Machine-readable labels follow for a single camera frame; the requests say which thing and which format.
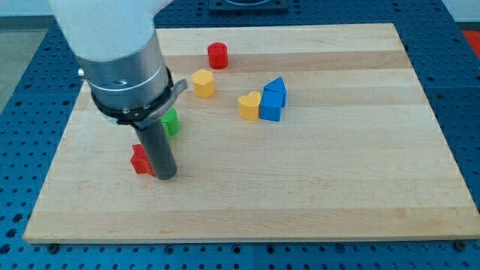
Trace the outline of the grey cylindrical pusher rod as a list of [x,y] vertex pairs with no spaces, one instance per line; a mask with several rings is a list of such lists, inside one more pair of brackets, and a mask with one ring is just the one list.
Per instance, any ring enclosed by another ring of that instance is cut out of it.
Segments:
[[177,173],[177,164],[161,120],[146,127],[135,127],[155,177],[168,180]]

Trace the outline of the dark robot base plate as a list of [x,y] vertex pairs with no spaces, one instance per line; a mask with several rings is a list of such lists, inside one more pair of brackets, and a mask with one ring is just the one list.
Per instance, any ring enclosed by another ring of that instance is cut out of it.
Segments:
[[228,14],[235,12],[287,12],[287,0],[208,0],[210,14]]

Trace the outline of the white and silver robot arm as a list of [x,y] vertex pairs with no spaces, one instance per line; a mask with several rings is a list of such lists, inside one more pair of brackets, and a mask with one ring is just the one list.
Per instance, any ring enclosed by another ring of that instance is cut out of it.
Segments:
[[188,87],[185,79],[173,81],[155,28],[155,15],[170,2],[48,1],[96,107],[133,127],[161,180],[177,173],[161,119]]

